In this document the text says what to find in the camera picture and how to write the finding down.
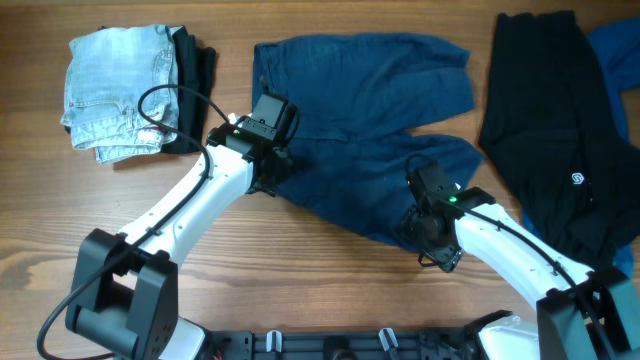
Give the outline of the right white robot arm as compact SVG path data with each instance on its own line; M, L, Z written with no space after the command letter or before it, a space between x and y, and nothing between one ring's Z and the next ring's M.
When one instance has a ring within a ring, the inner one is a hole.
M464 329L466 359L636 359L639 297L615 268L596 271L515 222L495 198L463 190L435 161L404 165L415 202L396 227L419 262L451 272L470 254L533 308L534 322L496 311Z

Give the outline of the navy blue shorts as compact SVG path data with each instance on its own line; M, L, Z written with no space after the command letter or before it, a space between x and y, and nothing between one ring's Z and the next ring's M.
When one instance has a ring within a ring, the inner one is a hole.
M253 92L299 114L293 174L278 196L370 240L396 245L413 204L407 165L438 163L467 185L483 157L466 140L413 134L474 106L470 53L424 34L308 35L254 48Z

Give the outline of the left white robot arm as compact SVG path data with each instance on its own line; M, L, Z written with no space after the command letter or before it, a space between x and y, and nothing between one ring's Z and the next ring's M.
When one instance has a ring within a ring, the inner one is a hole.
M179 315L178 273L238 198L271 193L292 171L297 107L264 93L252 113L213 129L194 167L119 233L93 230L79 248L66 328L119 359L216 359L205 328Z

